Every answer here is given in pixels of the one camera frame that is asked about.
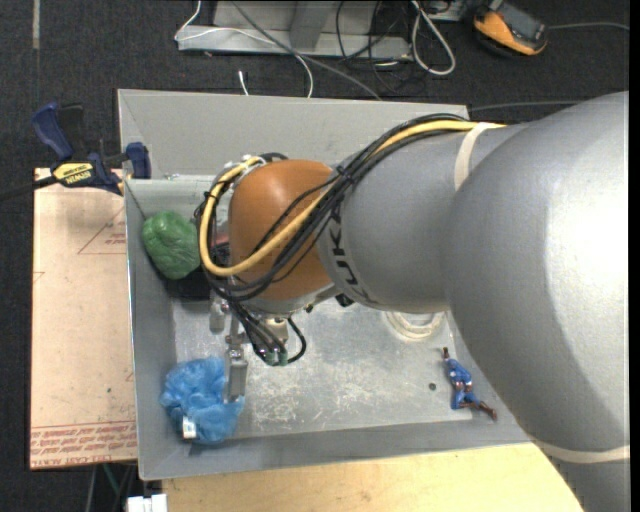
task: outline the green plush toy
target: green plush toy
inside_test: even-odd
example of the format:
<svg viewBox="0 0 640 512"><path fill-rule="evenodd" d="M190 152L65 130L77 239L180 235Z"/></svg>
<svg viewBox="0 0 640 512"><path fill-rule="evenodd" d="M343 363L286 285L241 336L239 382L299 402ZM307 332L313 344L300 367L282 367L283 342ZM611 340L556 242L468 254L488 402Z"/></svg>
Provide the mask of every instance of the green plush toy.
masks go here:
<svg viewBox="0 0 640 512"><path fill-rule="evenodd" d="M160 212L145 220L142 240L156 268L168 279L182 279L200 265L196 227L176 212Z"/></svg>

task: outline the blue clamp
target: blue clamp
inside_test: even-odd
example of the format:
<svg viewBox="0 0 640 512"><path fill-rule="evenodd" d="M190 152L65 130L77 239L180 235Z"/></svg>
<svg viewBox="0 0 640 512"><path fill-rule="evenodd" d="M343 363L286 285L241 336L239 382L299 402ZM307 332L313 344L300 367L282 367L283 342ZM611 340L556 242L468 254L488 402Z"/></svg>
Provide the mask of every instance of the blue clamp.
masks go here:
<svg viewBox="0 0 640 512"><path fill-rule="evenodd" d="M124 153L111 157L97 152L86 154L81 105L58 110L58 104L52 101L31 116L31 124L38 138L57 156L57 161L51 166L52 179L47 183L41 180L43 186L60 183L65 187L96 187L121 194L119 184L122 180L111 171L111 167L127 160L133 165L134 178L151 178L148 152L140 142L129 144Z"/></svg>

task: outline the monitor stand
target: monitor stand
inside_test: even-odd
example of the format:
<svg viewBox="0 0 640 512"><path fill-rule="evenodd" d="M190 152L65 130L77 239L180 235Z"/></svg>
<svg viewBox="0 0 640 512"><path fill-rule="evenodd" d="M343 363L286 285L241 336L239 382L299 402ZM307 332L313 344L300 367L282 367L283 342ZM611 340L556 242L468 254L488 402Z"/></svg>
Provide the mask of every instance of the monitor stand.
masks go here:
<svg viewBox="0 0 640 512"><path fill-rule="evenodd" d="M340 2L236 2L274 39L300 53L342 57L336 33ZM340 10L340 38L347 55L366 48L377 2L345 2ZM231 2L217 2L213 25L190 24L176 34L179 50L280 54L287 53L255 30ZM410 54L409 43L390 34L375 44L371 57L397 59ZM362 57L369 58L369 52Z"/></svg>

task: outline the white cable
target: white cable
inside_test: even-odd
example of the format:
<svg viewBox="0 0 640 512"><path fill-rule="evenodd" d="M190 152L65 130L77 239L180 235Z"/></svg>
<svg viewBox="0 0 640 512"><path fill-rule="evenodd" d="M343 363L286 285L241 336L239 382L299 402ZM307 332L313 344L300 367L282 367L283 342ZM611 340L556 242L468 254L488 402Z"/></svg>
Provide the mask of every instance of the white cable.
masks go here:
<svg viewBox="0 0 640 512"><path fill-rule="evenodd" d="M307 71L307 75L309 76L309 92L307 93L307 98L311 98L311 95L313 94L313 74L302 57L299 55L296 55L295 57L298 62L304 66L304 69Z"/></svg>
<svg viewBox="0 0 640 512"><path fill-rule="evenodd" d="M197 39L198 37L206 36L207 34L211 34L213 32L235 32L235 33L242 34L243 36L250 37L251 39L254 39L256 41L260 41L261 43L266 43L266 44L269 44L269 45L273 45L273 43L271 41L269 41L268 39L264 39L262 37L255 36L253 34L250 34L249 32L245 32L242 29L234 28L234 27L215 27L215 28L210 28L209 30L205 30L204 32L200 32L199 34L194 34L192 36L181 37L179 39L176 39L176 37L174 37L174 40L177 43L181 43L182 41L188 41L189 39Z"/></svg>
<svg viewBox="0 0 640 512"><path fill-rule="evenodd" d="M238 76L240 77L240 85L242 86L242 90L244 91L245 96L249 96L247 86L244 84L244 73L242 71L238 71Z"/></svg>
<svg viewBox="0 0 640 512"><path fill-rule="evenodd" d="M273 41L269 41L268 39L265 39L263 37L258 37L254 34L251 34L249 32L245 32L244 30L241 30L239 28L234 28L234 27L215 27L215 28L210 28L208 30L205 30L204 32L200 32L199 34L194 34L192 36L187 36L187 37L181 37L178 38L178 33L184 29L187 25L189 25L189 23L191 23L193 21L193 19L197 16L198 11L200 9L200 4L198 4L198 8L196 9L196 13L191 16L191 18L189 19L189 21L187 21L181 28L180 30L178 30L178 32L176 32L176 35L174 36L174 40L178 43L181 43L182 41L187 41L189 39L196 39L198 37L202 37L206 34L211 34L213 32L233 32L235 34L241 34L245 37L248 37L250 39L253 39L255 41L259 41L261 43L265 43L268 44L270 46L274 46L275 43L273 43ZM311 73L311 70L309 69L309 66L307 66L307 63L304 61L304 59L298 55L294 55L294 57L296 58L296 60L298 62L300 62L300 64L302 64L302 66L304 67L305 71L307 72L307 75L309 77L309 92L307 93L307 98L311 98L311 95L313 94L313 73ZM249 92L247 91L247 87L244 83L244 77L242 75L242 71L238 71L238 76L240 77L240 83L242 85L242 89L244 90L244 93L249 96Z"/></svg>
<svg viewBox="0 0 640 512"><path fill-rule="evenodd" d="M414 60L416 61L418 66L420 66L422 69L424 69L425 71L427 71L428 73L431 73L433 75L444 76L444 75L450 74L456 68L456 58L453 55L453 52L451 51L451 48L447 44L447 41L444 39L444 37L442 36L440 31L433 24L433 22L429 18L429 15L420 6L420 4L417 1L412 0L411 1L411 5L413 5L418 10L418 14L416 16L416 21L413 24L413 31L411 33L411 44L413 45L413 57L414 57ZM416 46L416 43L417 43L417 39L418 39L418 28L420 26L420 18L422 18L427 23L427 25L429 25L429 28L435 34L435 36L438 38L438 41L440 41L440 44L442 45L442 47L445 49L445 51L449 55L449 60L451 61L451 65L447 69L445 69L444 71L439 71L437 69L430 68L429 66L427 66L424 63L424 61L418 55L418 47Z"/></svg>
<svg viewBox="0 0 640 512"><path fill-rule="evenodd" d="M198 6L196 7L196 11L193 13L193 15L191 16L191 18L189 18L187 21L185 21L183 23L183 25L177 30L177 32L174 34L173 36L173 40L174 41L178 41L178 34L187 26L191 25L191 23L193 22L193 20L195 20L198 17L198 14L200 14L200 8L202 7L202 0L198 0Z"/></svg>

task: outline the gray robot arm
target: gray robot arm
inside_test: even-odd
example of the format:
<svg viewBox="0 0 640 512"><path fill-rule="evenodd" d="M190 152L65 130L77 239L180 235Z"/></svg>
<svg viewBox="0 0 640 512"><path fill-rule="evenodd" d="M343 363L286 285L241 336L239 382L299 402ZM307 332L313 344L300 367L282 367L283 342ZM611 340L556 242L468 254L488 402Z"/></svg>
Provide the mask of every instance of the gray robot arm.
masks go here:
<svg viewBox="0 0 640 512"><path fill-rule="evenodd" d="M338 294L385 311L451 309L474 359L585 508L629 509L628 93L488 128L408 137L374 154L296 246L303 257L245 286L259 293L244 292L242 311L288 318ZM245 237L255 219L284 212L284 230L322 208L322 185L344 182L349 164L245 174L230 202L230 264L259 249L268 226ZM301 175L314 177L292 185ZM288 211L307 189L307 203ZM282 263L278 251L307 222L264 266L232 276L236 289Z"/></svg>

